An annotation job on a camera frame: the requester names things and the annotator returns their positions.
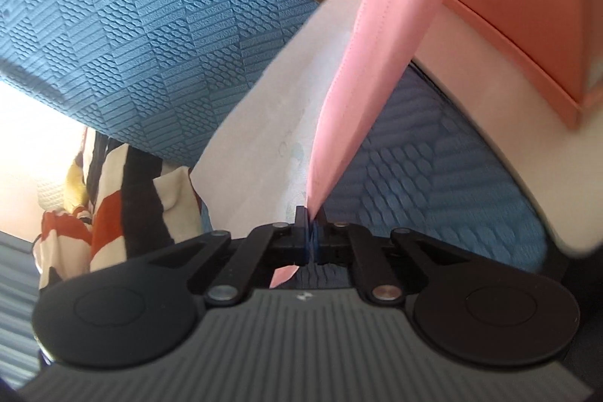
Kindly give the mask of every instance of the black circular pad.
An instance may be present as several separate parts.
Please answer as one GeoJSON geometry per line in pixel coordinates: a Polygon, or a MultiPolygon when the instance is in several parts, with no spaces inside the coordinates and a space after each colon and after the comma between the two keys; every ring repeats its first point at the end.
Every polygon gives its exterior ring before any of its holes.
{"type": "Polygon", "coordinates": [[[518,326],[536,313],[536,300],[528,293],[508,286],[486,286],[469,294],[467,310],[491,326],[518,326]]]}
{"type": "Polygon", "coordinates": [[[183,278],[171,269],[141,263],[49,288],[35,306],[32,324],[55,360],[115,369],[149,362],[174,349],[196,319],[183,278]]]}
{"type": "Polygon", "coordinates": [[[490,367],[554,357],[572,340],[579,317],[559,283],[491,263],[446,266],[414,305],[415,321],[437,347],[490,367]]]}

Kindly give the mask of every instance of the blue textured mat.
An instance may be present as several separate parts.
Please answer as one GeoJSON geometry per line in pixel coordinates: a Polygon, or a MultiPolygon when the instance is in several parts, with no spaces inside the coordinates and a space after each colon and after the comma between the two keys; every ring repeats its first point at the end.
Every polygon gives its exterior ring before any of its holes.
{"type": "Polygon", "coordinates": [[[521,189],[467,120],[413,66],[328,198],[329,220],[389,237],[408,226],[537,271],[546,233],[521,189]]]}
{"type": "Polygon", "coordinates": [[[194,165],[313,0],[0,0],[2,80],[194,165]]]}

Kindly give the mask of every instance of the pink paper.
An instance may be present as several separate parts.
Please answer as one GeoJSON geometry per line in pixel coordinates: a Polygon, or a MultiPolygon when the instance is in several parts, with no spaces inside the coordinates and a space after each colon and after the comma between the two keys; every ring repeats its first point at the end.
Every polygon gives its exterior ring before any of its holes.
{"type": "Polygon", "coordinates": [[[274,274],[272,275],[272,280],[270,281],[270,288],[276,288],[278,285],[283,284],[286,281],[289,281],[297,270],[299,266],[283,266],[274,270],[274,274]]]}
{"type": "Polygon", "coordinates": [[[411,61],[442,0],[363,0],[318,119],[308,174],[311,219],[411,61]]]}

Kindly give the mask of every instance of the screw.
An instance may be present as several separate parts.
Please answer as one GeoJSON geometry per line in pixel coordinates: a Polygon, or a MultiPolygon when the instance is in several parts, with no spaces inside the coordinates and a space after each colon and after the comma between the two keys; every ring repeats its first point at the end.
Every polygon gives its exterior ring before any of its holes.
{"type": "Polygon", "coordinates": [[[398,300],[402,296],[402,290],[392,284],[382,284],[373,289],[373,297],[384,302],[398,300]]]}
{"type": "Polygon", "coordinates": [[[239,290],[229,284],[216,285],[207,292],[207,296],[216,302],[228,302],[238,294],[239,290]]]}

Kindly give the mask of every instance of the striped blanket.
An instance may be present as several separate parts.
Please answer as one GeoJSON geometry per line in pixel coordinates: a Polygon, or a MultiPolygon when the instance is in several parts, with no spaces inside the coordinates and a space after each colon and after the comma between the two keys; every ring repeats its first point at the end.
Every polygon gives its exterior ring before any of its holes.
{"type": "Polygon", "coordinates": [[[67,177],[65,209],[43,215],[33,248],[41,290],[210,230],[188,167],[92,138],[89,165],[80,153],[67,177]],[[78,185],[83,193],[73,192],[78,185]]]}

